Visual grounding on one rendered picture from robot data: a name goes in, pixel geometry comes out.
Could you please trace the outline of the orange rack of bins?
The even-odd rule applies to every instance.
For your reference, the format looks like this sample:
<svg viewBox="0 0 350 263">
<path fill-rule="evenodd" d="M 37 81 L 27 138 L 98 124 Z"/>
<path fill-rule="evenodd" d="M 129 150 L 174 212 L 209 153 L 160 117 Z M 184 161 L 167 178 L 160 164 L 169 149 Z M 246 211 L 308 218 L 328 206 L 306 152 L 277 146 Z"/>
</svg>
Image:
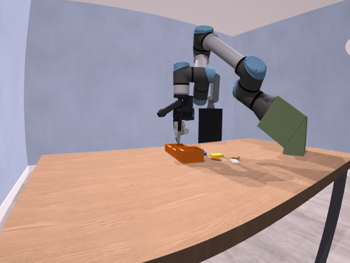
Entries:
<svg viewBox="0 0 350 263">
<path fill-rule="evenodd" d="M 165 151 L 180 163 L 204 162 L 204 149 L 196 146 L 179 144 L 165 144 Z"/>
</svg>

